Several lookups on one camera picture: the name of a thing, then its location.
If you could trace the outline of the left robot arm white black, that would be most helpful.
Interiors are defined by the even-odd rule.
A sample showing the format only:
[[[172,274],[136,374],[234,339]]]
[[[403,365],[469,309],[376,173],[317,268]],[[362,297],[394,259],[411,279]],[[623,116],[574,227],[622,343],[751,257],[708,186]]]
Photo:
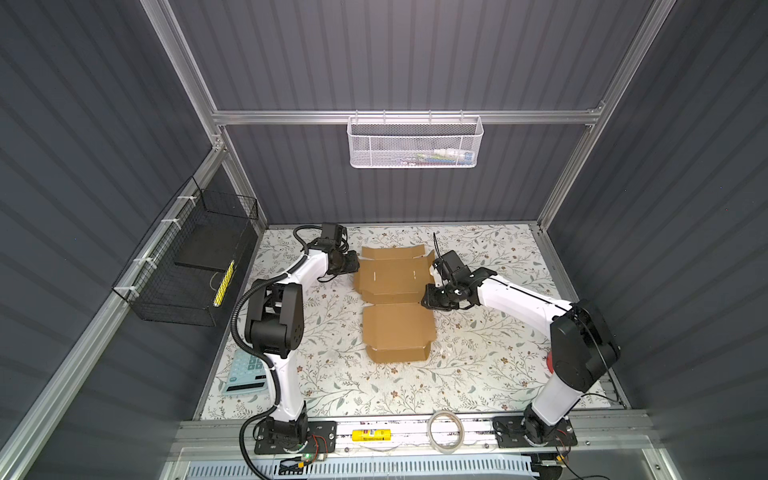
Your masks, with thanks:
[[[252,284],[237,304],[247,307],[243,330],[232,328],[239,347],[266,369],[273,402],[268,417],[285,424],[296,424],[306,416],[295,355],[305,330],[304,295],[316,284],[359,270],[346,227],[299,225],[293,237],[300,244],[300,256],[276,276]]]

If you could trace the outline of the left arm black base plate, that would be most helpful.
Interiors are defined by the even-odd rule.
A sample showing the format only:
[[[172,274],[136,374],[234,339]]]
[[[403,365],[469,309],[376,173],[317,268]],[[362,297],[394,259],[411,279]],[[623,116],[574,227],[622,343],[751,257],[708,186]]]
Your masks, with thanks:
[[[333,453],[337,427],[334,421],[278,422],[268,418],[255,430],[252,452],[256,455]]]

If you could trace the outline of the brown cardboard paper box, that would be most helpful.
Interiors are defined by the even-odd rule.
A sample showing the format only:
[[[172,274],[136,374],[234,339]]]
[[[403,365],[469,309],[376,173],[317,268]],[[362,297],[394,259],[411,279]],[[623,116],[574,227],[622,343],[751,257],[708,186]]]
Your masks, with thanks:
[[[354,288],[365,303],[362,339],[377,364],[424,362],[437,338],[434,313],[421,305],[435,254],[424,244],[361,249]]]

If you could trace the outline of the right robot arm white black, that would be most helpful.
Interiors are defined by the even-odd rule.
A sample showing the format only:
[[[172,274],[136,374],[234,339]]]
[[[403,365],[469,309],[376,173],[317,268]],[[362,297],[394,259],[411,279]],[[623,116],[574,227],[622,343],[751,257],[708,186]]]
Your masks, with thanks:
[[[550,342],[553,373],[529,404],[537,426],[553,427],[620,359],[621,348],[599,309],[587,300],[569,302],[517,285],[494,270],[475,270],[451,250],[432,261],[433,282],[421,305],[429,310],[483,306],[505,313]]]

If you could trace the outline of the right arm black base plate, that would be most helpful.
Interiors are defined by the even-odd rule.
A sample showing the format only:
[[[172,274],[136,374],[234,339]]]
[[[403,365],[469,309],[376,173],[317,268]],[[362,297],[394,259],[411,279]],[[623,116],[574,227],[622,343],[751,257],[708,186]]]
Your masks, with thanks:
[[[493,417],[491,425],[500,448],[574,447],[578,444],[568,417],[556,425],[547,425],[534,417],[502,415]]]

